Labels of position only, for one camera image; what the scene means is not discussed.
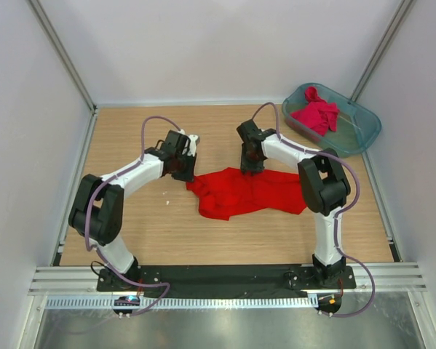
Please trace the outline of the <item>red t shirt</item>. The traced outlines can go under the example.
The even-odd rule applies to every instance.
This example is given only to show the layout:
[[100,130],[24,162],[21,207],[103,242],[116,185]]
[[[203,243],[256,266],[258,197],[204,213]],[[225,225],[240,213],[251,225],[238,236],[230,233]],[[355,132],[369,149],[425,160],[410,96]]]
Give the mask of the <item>red t shirt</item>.
[[306,208],[299,176],[294,173],[266,169],[244,174],[228,167],[196,176],[186,189],[198,198],[200,215],[214,220],[228,221],[263,209],[300,214]]

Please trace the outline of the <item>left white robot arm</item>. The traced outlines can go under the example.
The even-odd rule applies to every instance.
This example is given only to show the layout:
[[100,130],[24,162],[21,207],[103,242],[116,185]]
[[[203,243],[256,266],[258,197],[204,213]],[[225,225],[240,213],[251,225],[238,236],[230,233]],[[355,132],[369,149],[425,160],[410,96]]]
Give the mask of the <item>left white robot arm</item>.
[[121,237],[124,201],[144,185],[166,175],[194,181],[198,135],[170,130],[164,140],[145,149],[128,165],[101,177],[85,175],[71,207],[68,224],[95,250],[114,273],[114,283],[124,291],[138,285],[140,268]]

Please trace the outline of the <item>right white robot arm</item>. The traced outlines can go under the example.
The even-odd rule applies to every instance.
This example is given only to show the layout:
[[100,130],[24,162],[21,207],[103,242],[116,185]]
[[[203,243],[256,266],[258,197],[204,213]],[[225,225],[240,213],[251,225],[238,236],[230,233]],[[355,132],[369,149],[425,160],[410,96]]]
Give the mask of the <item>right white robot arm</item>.
[[303,200],[315,221],[312,278],[322,288],[332,286],[346,268],[346,257],[341,253],[341,209],[351,193],[337,153],[332,149],[320,152],[304,147],[275,129],[258,128],[253,120],[241,123],[237,133],[242,140],[240,169],[243,173],[262,173],[267,159],[297,169]]

